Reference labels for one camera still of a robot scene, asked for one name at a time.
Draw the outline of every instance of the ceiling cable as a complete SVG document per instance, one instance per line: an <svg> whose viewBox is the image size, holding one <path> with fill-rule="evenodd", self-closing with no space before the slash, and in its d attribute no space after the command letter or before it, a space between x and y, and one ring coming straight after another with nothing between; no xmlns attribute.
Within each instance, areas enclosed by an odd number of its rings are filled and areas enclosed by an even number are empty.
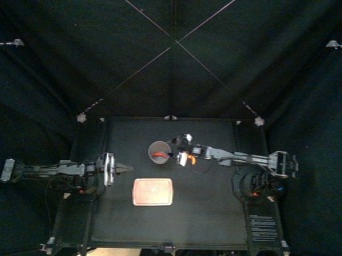
<svg viewBox="0 0 342 256"><path fill-rule="evenodd" d="M208 21L218 16L218 14L235 2L236 0L231 0L179 40L175 40L175 43L180 46L180 48L187 52L187 54L194 58L194 60L198 62L198 64L206 69L206 71L210 73L210 75L215 78L215 80L220 83L220 85L227 86L223 81L218 78L218 76L212 73L212 71L208 69L208 67L199 61L199 59L195 57L195 55L188 51L188 49L180 44L180 42L206 24ZM143 9L139 9L128 0L126 2L131 5L131 7L144 16L144 18L159 28L160 31L170 37L170 33L158 25L158 23L144 14ZM110 94L106 95L106 97L110 97L114 91L116 91L122 85L138 74L140 71L171 49L168 47L110 92ZM250 107L250 105L242 100L240 97L238 97L239 101L242 102L243 106L250 110L250 112L254 114L255 118L255 124L263 125L265 120L258 115L258 113L254 111L254 109ZM80 113L80 115L84 115L85 112L88 112L104 99L99 99L96 102L92 103L92 105Z"/></svg>
<svg viewBox="0 0 342 256"><path fill-rule="evenodd" d="M130 76L130 77L106 94L106 97L100 98L99 100L96 100L96 101L89 105L89 107L79 114L79 116L84 117L84 113L87 113L87 112L104 100L104 98L108 98L108 97L112 95L112 93L123 86L123 84L127 83L128 80L131 80L131 79L142 72L142 70L146 69L146 68L152 64L152 62L154 62L156 59L159 59L159 57L160 57L162 55L166 54L166 52L167 52L170 49L171 49L171 47L168 47L162 53L159 53L159 54L152 58L152 60L150 60L150 61L144 64L144 66L143 66L140 69L138 69L138 70L132 73L132 75L131 75L131 76Z"/></svg>
<svg viewBox="0 0 342 256"><path fill-rule="evenodd" d="M182 42L208 21L218 16L218 14L235 2L236 0L230 1L180 39Z"/></svg>

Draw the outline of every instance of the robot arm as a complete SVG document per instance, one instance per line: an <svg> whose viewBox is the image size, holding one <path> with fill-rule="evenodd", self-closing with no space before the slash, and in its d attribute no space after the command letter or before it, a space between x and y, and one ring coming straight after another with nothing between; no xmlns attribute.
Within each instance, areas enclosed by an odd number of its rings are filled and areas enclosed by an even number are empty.
<svg viewBox="0 0 342 256"><path fill-rule="evenodd" d="M172 142L180 151L179 164L186 165L190 156L203 159L215 159L218 163L224 166L234 164L252 164L260 166L275 177L295 177L298 172L298 162L295 156L287 152L277 151L269 156L250 155L240 152L227 152L222 149L207 147L203 145L191 145L192 137L190 134L179 135Z"/></svg>

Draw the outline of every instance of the wire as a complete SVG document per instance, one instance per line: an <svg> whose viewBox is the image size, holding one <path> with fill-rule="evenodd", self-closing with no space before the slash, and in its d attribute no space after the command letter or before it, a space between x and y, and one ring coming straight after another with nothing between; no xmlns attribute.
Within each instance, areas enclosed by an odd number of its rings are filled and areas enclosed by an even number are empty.
<svg viewBox="0 0 342 256"><path fill-rule="evenodd" d="M45 187L45 208L47 208L47 214L48 214L48 233L49 233L49 237L52 236L52 218L51 218L51 212L49 212L49 205L48 205L48 188L49 188L49 184L51 184L51 180L48 179L48 183L47 183L47 187Z"/></svg>

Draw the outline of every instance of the black floor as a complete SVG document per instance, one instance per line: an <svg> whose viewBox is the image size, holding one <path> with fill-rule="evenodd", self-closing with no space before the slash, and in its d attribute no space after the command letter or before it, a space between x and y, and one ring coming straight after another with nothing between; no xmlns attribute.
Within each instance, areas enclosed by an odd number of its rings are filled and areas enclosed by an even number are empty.
<svg viewBox="0 0 342 256"><path fill-rule="evenodd" d="M107 151L135 170L116 177L100 197L91 241L102 245L154 245L172 242L178 247L246 246L242 203L232 194L234 167L202 160L182 167L175 160L156 165L148 158L152 142L190 133L194 143L235 151L230 122L112 120L107 130ZM132 187L136 178L170 178L174 203L136 207Z"/></svg>

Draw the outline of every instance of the black fabric enclosure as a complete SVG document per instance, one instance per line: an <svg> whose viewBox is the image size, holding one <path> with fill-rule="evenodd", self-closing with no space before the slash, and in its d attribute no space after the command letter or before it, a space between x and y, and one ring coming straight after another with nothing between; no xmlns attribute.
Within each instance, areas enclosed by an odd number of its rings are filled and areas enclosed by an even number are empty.
<svg viewBox="0 0 342 256"><path fill-rule="evenodd" d="M68 159L80 113L262 117L269 151L299 161L281 201L291 252L339 255L341 13L335 0L1 1L1 166ZM45 191L0 184L1 255L47 241L60 195Z"/></svg>

